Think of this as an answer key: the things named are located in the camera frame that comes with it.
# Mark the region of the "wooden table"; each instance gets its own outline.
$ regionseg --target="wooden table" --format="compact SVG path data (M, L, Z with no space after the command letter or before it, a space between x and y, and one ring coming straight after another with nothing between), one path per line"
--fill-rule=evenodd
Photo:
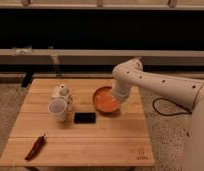
M60 123L47 112L54 86L66 84L74 108ZM1 166L153 166L148 128L137 87L120 111L103 115L94 109L92 94L111 79L35 79L27 93L0 159ZM75 124L74 112L96 112L95 124ZM27 162L38 136L46 145Z

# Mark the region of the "gray carpet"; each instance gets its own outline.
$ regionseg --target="gray carpet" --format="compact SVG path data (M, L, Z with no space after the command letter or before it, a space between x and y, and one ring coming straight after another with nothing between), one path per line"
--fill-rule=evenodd
M0 84L0 156L7 142L8 135L22 102L27 93L27 88L21 88L18 83ZM180 160L183 145L186 139L186 128L189 116L163 117L155 114L152 101L158 96L140 89L145 115L149 127L152 147L156 160L155 167L139 167L136 171L181 171ZM177 107L168 103L157 104L164 112L175 112ZM129 168L39 168L43 171L125 171ZM0 171L25 171L22 167L0 167Z

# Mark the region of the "white mug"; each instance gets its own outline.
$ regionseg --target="white mug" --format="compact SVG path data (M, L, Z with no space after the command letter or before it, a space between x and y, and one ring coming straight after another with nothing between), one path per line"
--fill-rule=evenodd
M54 87L51 94L51 101L48 105L48 111L59 121L65 121L67 112L73 108L73 99L70 90L65 84Z
M67 102L62 98L54 98L48 104L48 111L58 121L63 122L67 119Z

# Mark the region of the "table leg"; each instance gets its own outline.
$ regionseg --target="table leg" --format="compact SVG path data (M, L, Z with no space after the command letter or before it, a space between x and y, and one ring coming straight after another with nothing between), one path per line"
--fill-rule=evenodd
M36 167L25 167L29 171L39 171Z

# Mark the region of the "red chili pepper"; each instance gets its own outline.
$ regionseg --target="red chili pepper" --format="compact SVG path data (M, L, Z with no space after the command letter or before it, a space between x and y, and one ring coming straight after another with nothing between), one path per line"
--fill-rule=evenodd
M45 145L45 138L43 135L43 136L40 136L37 138L33 147L31 148L30 152L25 157L25 160L29 161L29 160L33 159L40 152L40 150L42 149L42 147L44 145Z

